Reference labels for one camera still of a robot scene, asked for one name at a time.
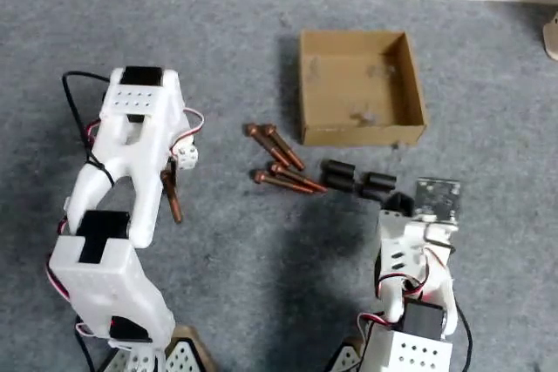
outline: copper screw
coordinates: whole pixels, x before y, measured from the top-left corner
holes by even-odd
[[[174,222],[180,224],[182,222],[182,209],[180,208],[180,202],[178,201],[178,196],[176,195],[176,183],[174,181],[173,172],[168,169],[163,170],[160,173],[160,179],[162,180],[163,188],[167,193],[168,205],[171,207]]]
[[[281,180],[281,179],[278,179],[278,178],[274,178],[273,176],[269,176],[267,173],[265,173],[262,170],[258,170],[256,173],[254,173],[254,182],[255,183],[262,183],[262,182],[270,183],[271,185],[286,187],[286,188],[291,189],[293,191],[302,192],[302,193],[314,193],[313,189],[310,189],[310,188],[305,187],[305,186],[295,185],[294,183],[291,183],[287,180]]]
[[[279,163],[272,163],[269,170],[275,174],[282,174],[284,177],[293,179],[296,182],[302,183],[312,189],[317,190],[318,192],[327,192],[327,189],[322,185],[316,183],[314,180],[308,179],[298,173],[295,173],[286,167],[281,166]]]
[[[281,151],[284,152],[290,159],[290,161],[293,162],[293,165],[295,165],[298,170],[304,170],[303,161],[300,160],[295,152],[293,152],[293,149],[289,147],[284,139],[282,139],[282,137],[279,135],[279,132],[277,132],[277,127],[273,124],[266,124],[262,128],[265,135],[267,135],[277,144]]]
[[[271,140],[262,134],[256,124],[246,125],[246,133],[260,143],[275,160],[280,161],[282,165],[287,167],[290,165],[290,162],[282,155],[281,150],[275,147]]]

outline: black rubber tube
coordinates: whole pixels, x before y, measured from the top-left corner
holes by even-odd
[[[331,189],[343,192],[353,192],[355,190],[355,180],[340,176],[335,173],[324,173],[323,183]]]
[[[327,160],[323,163],[323,171],[327,173],[335,173],[345,178],[354,178],[355,166],[343,161]]]
[[[395,189],[395,185],[398,178],[391,176],[390,174],[368,172],[365,175],[364,183],[368,186],[374,186],[377,189],[384,189],[392,191]]]

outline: black cylinder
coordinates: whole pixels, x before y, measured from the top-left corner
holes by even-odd
[[[382,190],[370,185],[361,185],[358,190],[358,196],[364,198],[365,200],[375,200],[376,202],[383,204],[389,198],[390,193],[385,189]]]
[[[353,192],[355,190],[355,180],[339,176],[335,173],[324,173],[322,182],[331,189],[343,192]]]
[[[395,189],[395,185],[398,178],[391,176],[390,174],[368,172],[364,177],[364,183],[368,186],[376,187],[376,189],[384,189],[387,191],[392,191]]]
[[[353,178],[355,176],[355,166],[343,161],[326,160],[323,163],[323,171],[327,173],[335,173],[345,178]]]

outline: cardboard box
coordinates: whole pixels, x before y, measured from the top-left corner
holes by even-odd
[[[304,145],[416,144],[427,116],[404,32],[301,35]]]

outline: robotic arm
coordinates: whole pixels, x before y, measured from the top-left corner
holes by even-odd
[[[383,312],[358,317],[370,321],[362,346],[342,346],[330,372],[449,371],[446,337],[457,327],[458,308],[447,261],[459,197],[459,182],[424,178],[414,201],[396,193],[384,204],[375,280]]]
[[[153,370],[157,364],[162,372],[174,331],[173,314],[145,276],[135,249],[152,242],[167,165],[190,169],[197,162],[193,134],[203,118],[192,129],[188,109],[176,71],[112,72],[92,148],[107,172],[88,163],[79,172],[65,204],[69,234],[58,237],[49,262],[92,334],[135,354],[129,356],[129,370],[141,370],[135,362],[145,359],[142,367]],[[112,182],[125,176],[132,178],[136,194],[132,216],[97,210]]]

